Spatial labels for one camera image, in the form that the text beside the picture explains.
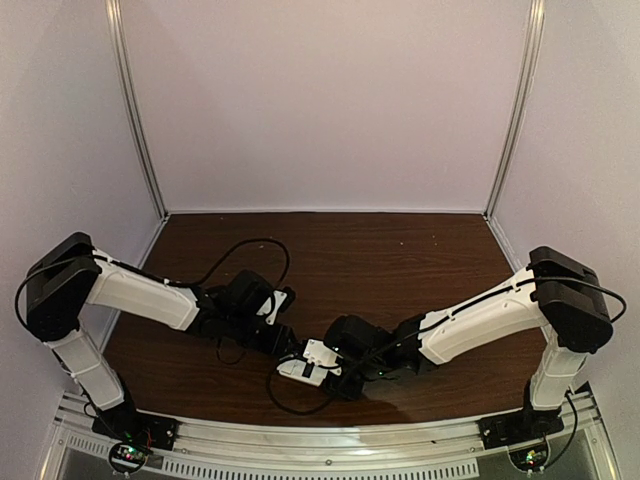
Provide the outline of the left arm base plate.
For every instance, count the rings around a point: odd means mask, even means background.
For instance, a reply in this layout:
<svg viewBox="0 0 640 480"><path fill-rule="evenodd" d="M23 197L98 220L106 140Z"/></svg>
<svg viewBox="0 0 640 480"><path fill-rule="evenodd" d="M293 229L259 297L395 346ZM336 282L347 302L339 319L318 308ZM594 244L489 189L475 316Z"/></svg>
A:
<svg viewBox="0 0 640 480"><path fill-rule="evenodd" d="M179 422L170 417L134 411L100 412L93 421L94 433L139 446L171 451Z"/></svg>

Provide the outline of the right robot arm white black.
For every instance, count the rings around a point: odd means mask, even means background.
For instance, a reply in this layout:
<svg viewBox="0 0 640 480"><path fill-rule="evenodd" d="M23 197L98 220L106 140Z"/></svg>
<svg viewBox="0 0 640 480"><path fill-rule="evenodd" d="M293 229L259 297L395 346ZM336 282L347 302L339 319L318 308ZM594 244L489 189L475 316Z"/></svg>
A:
<svg viewBox="0 0 640 480"><path fill-rule="evenodd" d="M481 430L491 446L530 442L562 430L561 406L586 358L606 345L616 317L596 272L549 247L530 251L529 263L508 280L465 302L401 322L387 331L366 320L336 319L323 342L338 357L341 373L322 383L334 397L355 400L364 385L407 370L435 369L461 354L520 331L548 327L540 364L526 383L523 406L485 417Z"/></svg>

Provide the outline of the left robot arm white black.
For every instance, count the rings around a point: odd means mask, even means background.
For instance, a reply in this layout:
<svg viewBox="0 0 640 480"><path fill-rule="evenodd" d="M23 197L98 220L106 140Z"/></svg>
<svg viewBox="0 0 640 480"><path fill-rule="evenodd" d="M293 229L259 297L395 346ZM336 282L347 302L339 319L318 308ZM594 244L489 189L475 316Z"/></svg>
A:
<svg viewBox="0 0 640 480"><path fill-rule="evenodd" d="M87 394L97 421L123 444L137 442L149 423L135 407L121 377L84 330L87 305L107 307L158 322L198 338L282 356L296 342L277 317L295 299L279 283L242 270L228 283L178 282L147 273L94 247L75 232L34 264L14 295L17 320L54 353Z"/></svg>

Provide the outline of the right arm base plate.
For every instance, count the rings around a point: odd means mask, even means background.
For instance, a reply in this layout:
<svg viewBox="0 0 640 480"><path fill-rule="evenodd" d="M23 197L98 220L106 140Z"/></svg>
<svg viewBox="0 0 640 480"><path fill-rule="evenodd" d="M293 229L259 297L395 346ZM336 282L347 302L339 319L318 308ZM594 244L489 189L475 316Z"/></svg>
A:
<svg viewBox="0 0 640 480"><path fill-rule="evenodd" d="M481 418L477 424L485 450L541 439L563 430L561 410L526 410Z"/></svg>

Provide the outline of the white red remote control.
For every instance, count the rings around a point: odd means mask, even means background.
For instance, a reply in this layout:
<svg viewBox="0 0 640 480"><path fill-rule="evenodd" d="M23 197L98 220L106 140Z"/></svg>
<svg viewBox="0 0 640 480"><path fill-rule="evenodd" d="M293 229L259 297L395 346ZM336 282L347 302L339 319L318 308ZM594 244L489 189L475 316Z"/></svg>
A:
<svg viewBox="0 0 640 480"><path fill-rule="evenodd" d="M300 359L284 359L277 367L277 373L290 380L320 387L329 374L340 376L342 368L323 368Z"/></svg>

